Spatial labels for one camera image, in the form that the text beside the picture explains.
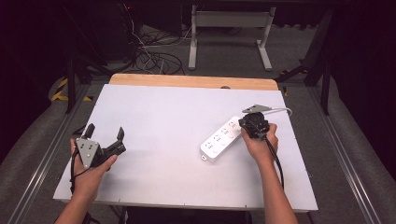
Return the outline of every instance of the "metal frame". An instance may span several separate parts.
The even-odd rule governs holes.
[[[257,40],[257,47],[262,56],[262,63],[265,70],[272,71],[272,65],[265,50],[265,44],[270,33],[275,11],[275,7],[271,7],[269,12],[197,11],[196,6],[192,6],[189,69],[194,70],[196,65],[198,47],[198,40],[196,38],[197,27],[265,27],[262,39]]]
[[[75,116],[80,103],[84,99],[84,96],[87,94],[88,88],[88,85],[84,85],[79,88],[75,106],[71,109],[70,113],[64,115],[64,119],[62,120],[58,131],[53,137],[46,154],[33,173],[29,185],[26,187],[25,192],[21,196],[20,201],[9,218],[8,224],[17,224],[23,222],[30,206],[33,203],[33,200],[35,199],[35,196],[37,195],[48,171],[50,170],[50,166],[52,165],[59,148],[61,147],[62,141],[64,140],[64,134],[67,131],[70,122]]]
[[[337,134],[337,131],[332,125],[332,120],[321,109],[321,102],[319,101],[319,96],[315,87],[308,87],[308,92],[311,99],[315,103],[324,124],[326,125],[330,138],[332,139],[334,154],[337,157],[341,165],[341,168],[344,171],[346,180],[349,183],[349,186],[352,189],[353,194],[355,195],[356,201],[358,202],[359,207],[361,208],[361,212],[363,213],[366,222],[371,224],[382,223],[363,186],[363,183],[361,182],[360,176],[356,172],[355,167],[352,164],[352,161],[347,155],[347,150],[344,148],[344,145],[342,144],[341,139]]]

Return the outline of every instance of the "wooden table edge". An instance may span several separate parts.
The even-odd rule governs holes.
[[[142,74],[115,74],[109,84],[134,86],[166,86],[219,89],[228,87],[238,90],[278,91],[276,82],[264,78],[198,77]]]

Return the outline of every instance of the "power outlet socket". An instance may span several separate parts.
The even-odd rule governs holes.
[[[200,146],[203,161],[217,160],[226,149],[241,136],[240,118],[232,117]]]

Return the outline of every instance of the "table leg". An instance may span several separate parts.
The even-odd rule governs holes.
[[[331,76],[331,69],[329,64],[326,63],[326,67],[323,73],[322,91],[320,95],[320,105],[325,115],[329,115],[328,102],[329,102],[330,76]]]
[[[73,58],[67,62],[67,110],[66,114],[69,114],[76,104],[76,83],[75,83],[75,62]]]
[[[190,58],[189,58],[189,70],[195,70],[195,63],[197,57],[197,39],[196,39],[196,6],[192,6],[191,11],[191,45],[190,45]]]
[[[265,44],[267,42],[268,35],[270,33],[271,24],[275,16],[275,10],[276,10],[275,7],[271,7],[269,12],[269,18],[267,20],[267,23],[265,24],[265,30],[262,36],[262,40],[257,40],[257,46],[259,48],[260,55],[262,56],[262,63],[264,64],[265,70],[268,72],[272,71],[272,65],[270,63],[270,59],[268,58],[267,51],[265,50]]]

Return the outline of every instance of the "power cord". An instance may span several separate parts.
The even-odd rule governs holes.
[[[74,193],[75,185],[76,185],[76,176],[74,174],[74,166],[75,166],[76,156],[78,154],[79,154],[78,148],[76,147],[76,143],[75,143],[75,151],[73,152],[72,160],[70,162],[70,182],[72,184],[72,186],[70,187],[70,191],[72,191],[72,194]]]
[[[277,169],[279,170],[280,173],[280,184],[282,185],[282,189],[285,188],[285,183],[283,179],[283,171],[282,171],[282,166],[280,165],[280,160],[279,157],[276,155],[276,150],[274,149],[274,146],[271,144],[270,140],[267,138],[267,133],[263,133],[251,120],[247,120],[250,122],[251,125],[253,125],[254,128],[257,129],[260,133],[260,139],[264,140],[265,143],[267,144],[268,148],[270,149],[270,152],[274,158],[274,161],[276,163]]]
[[[128,12],[127,6],[124,4],[119,4],[120,10],[123,14],[124,22],[125,22],[125,28],[130,35],[130,44],[136,44],[137,45],[137,59],[133,67],[136,69],[130,69],[130,70],[124,70],[124,73],[129,73],[129,72],[136,72],[136,71],[144,71],[146,73],[150,73],[154,75],[154,73],[151,71],[154,68],[158,68],[160,74],[168,74],[168,75],[173,75],[177,73],[178,71],[182,71],[183,75],[185,75],[184,70],[182,68],[182,62],[181,60],[172,54],[169,53],[162,53],[162,52],[151,52],[148,51],[148,48],[152,47],[161,47],[161,46],[174,46],[179,43],[181,43],[184,39],[186,39],[188,33],[190,32],[191,28],[187,30],[187,33],[184,35],[184,37],[178,41],[180,38],[178,38],[175,41],[172,41],[171,43],[167,43],[165,45],[155,45],[156,43],[162,42],[164,40],[167,40],[168,37],[170,36],[169,34],[166,34],[164,32],[157,32],[157,34],[151,35],[153,32],[149,32],[146,34],[142,34],[140,37],[135,33],[135,24],[134,20],[132,19],[131,15]],[[173,69],[171,68],[172,65],[176,65],[177,68]]]
[[[293,111],[287,107],[270,107],[271,110],[274,110],[274,112],[277,112],[279,110],[287,110],[289,112],[289,117],[291,117],[291,115],[293,115]]]

